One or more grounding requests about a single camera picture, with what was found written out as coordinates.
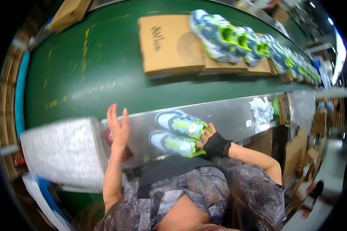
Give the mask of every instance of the black lace fingerless glove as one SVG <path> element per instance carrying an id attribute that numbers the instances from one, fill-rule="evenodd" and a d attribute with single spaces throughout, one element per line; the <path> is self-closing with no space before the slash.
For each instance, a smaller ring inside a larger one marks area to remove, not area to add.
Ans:
<path id="1" fill-rule="evenodd" d="M 203 150 L 206 151 L 206 155 L 210 159 L 214 157 L 229 157 L 231 142 L 232 141 L 225 140 L 218 132 L 216 132 L 204 144 Z"/>

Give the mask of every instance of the woman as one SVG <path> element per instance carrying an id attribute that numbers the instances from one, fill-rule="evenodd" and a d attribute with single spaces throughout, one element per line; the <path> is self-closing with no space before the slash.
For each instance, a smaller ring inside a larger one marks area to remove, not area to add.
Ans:
<path id="1" fill-rule="evenodd" d="M 103 184 L 105 216 L 95 231 L 274 230 L 280 223 L 284 187 L 278 162 L 225 140 L 212 123 L 196 147 L 220 165 L 204 164 L 149 183 L 146 197 L 139 196 L 138 178 L 122 190 L 121 160 L 130 129 L 127 110 L 120 124 L 116 108 L 113 104 L 107 112 L 113 144 Z M 182 157 L 182 163 L 186 160 L 201 159 Z"/>

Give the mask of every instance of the patterned blouse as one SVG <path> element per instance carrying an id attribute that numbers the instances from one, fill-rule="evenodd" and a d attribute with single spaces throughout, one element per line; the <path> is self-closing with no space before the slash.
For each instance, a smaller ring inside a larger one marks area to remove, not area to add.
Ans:
<path id="1" fill-rule="evenodd" d="M 240 185 L 250 209 L 277 226 L 284 216 L 283 186 L 275 183 L 257 165 L 241 164 L 224 158 L 218 164 Z M 186 194 L 193 204 L 208 214 L 211 223 L 221 225 L 227 210 L 229 188 L 224 173 L 215 166 L 204 166 L 190 172 L 151 184 L 148 199 L 138 199 L 138 178 L 124 185 L 124 199 L 109 210 L 94 231 L 154 230 L 176 201 Z M 265 227 L 256 221 L 258 230 Z"/>

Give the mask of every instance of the maroon item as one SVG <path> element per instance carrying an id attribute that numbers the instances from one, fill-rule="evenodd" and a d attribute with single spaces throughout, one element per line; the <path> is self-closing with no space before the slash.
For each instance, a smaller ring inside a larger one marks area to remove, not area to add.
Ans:
<path id="1" fill-rule="evenodd" d="M 113 144 L 113 138 L 112 138 L 112 134 L 111 131 L 106 130 L 105 132 L 103 132 L 103 138 L 104 140 L 107 142 L 107 144 L 109 146 L 111 146 Z M 125 146 L 125 150 L 124 153 L 122 155 L 122 162 L 127 161 L 128 159 L 130 159 L 133 156 L 133 152 L 131 151 L 131 149 L 126 145 Z"/>

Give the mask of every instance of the woman's left hand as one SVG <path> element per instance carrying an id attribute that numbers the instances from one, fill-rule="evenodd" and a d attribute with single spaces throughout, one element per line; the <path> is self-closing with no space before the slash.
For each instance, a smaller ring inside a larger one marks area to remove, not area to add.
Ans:
<path id="1" fill-rule="evenodd" d="M 113 138 L 112 147 L 124 149 L 130 135 L 128 112 L 127 109 L 124 108 L 121 118 L 122 124 L 120 124 L 117 120 L 116 110 L 117 104 L 112 104 L 106 113 L 106 117 L 108 118 L 108 127 Z"/>

